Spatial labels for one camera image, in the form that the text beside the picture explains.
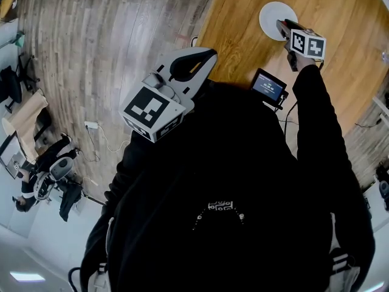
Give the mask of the person's left forearm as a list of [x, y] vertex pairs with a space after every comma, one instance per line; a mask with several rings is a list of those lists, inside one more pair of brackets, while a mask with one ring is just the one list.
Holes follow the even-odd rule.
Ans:
[[162, 144], [152, 143], [136, 131], [131, 133], [130, 142], [124, 149], [122, 160], [117, 164], [109, 190], [105, 192], [107, 207], [113, 207], [123, 198], [151, 158], [154, 158], [161, 149]]

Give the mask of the black office chair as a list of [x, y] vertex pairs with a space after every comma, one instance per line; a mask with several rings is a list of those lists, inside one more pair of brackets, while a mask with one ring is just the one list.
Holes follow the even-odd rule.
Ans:
[[11, 66], [0, 72], [2, 83], [5, 85], [8, 96], [12, 99], [9, 105], [5, 105], [6, 110], [11, 114], [15, 103], [22, 102], [22, 89], [18, 75], [12, 70]]

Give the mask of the person's black jacket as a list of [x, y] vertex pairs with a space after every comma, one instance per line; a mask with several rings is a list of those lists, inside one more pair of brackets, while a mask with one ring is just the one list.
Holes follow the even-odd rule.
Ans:
[[357, 292], [375, 252], [352, 165], [305, 164], [257, 93], [211, 85], [86, 244], [81, 292]]

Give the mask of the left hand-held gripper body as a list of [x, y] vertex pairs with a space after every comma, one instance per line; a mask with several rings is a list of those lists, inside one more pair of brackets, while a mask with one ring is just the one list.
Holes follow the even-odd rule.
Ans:
[[119, 108], [125, 123], [153, 143], [182, 123], [194, 109], [192, 98], [198, 91], [197, 73], [178, 80], [163, 69], [161, 65], [134, 85]]

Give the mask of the black hanging garment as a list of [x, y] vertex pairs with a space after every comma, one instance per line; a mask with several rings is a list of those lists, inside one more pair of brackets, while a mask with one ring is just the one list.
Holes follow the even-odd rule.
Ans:
[[63, 221], [67, 222], [72, 206], [81, 199], [81, 192], [83, 188], [76, 182], [67, 182], [60, 188], [63, 192], [63, 196], [60, 204], [59, 215]]

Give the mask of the black chair star base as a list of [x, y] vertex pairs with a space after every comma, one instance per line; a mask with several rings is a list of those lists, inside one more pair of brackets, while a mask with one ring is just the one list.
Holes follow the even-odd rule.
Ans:
[[19, 81], [23, 82], [23, 84], [26, 87], [26, 90], [28, 92], [31, 92], [31, 91], [34, 90], [34, 86], [32, 84], [36, 85], [38, 82], [40, 82], [40, 79], [37, 78], [37, 77], [32, 78], [28, 74], [29, 65], [35, 59], [35, 56], [34, 55], [29, 55], [27, 61], [25, 63], [23, 63], [22, 62], [22, 57], [24, 57], [25, 55], [26, 55], [25, 52], [21, 52], [18, 55]]

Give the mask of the black framed white board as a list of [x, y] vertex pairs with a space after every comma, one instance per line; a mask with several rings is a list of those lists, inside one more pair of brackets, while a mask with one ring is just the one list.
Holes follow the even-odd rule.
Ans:
[[18, 177], [19, 169], [27, 161], [16, 134], [8, 136], [0, 146], [0, 163], [13, 179]]

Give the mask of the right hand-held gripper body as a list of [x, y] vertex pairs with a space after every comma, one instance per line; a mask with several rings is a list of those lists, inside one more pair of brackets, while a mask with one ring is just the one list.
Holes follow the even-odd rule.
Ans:
[[314, 60], [321, 70], [324, 66], [326, 39], [313, 30], [291, 29], [285, 33], [287, 60], [292, 71], [297, 69], [297, 55]]

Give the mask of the rectangular ceiling light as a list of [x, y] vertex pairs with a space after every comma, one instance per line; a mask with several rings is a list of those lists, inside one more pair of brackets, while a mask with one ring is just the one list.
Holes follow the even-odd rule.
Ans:
[[10, 275], [17, 282], [44, 282], [45, 281], [45, 278], [38, 273], [10, 272]]

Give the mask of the white round plate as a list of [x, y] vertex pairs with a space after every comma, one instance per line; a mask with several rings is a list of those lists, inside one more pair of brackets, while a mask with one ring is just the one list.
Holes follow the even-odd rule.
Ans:
[[260, 11], [259, 23], [262, 31], [271, 39], [284, 41], [277, 28], [277, 20], [285, 19], [298, 22], [296, 13], [287, 4], [279, 1], [267, 3]]

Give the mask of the grey hand-held device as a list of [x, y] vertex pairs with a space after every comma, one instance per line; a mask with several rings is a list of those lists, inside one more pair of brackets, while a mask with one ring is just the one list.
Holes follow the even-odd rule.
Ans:
[[37, 175], [37, 180], [34, 184], [34, 197], [38, 201], [48, 199], [51, 190], [56, 186], [55, 181], [52, 179], [50, 173], [41, 172]]
[[55, 161], [50, 167], [50, 175], [54, 181], [64, 178], [73, 168], [73, 159], [62, 157]]

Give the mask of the person's right forearm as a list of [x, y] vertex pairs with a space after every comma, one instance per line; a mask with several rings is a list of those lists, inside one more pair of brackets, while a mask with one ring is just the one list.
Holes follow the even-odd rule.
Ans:
[[307, 164], [320, 159], [321, 165], [349, 167], [342, 130], [316, 65], [307, 65], [299, 72], [293, 92], [298, 106], [298, 160]]

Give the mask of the small black display monitor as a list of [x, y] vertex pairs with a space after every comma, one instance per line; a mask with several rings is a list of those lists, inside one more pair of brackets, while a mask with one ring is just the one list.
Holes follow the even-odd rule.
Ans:
[[282, 104], [289, 93], [286, 91], [287, 84], [258, 68], [251, 82], [250, 90], [259, 94], [261, 101], [269, 104], [276, 110], [282, 110]]

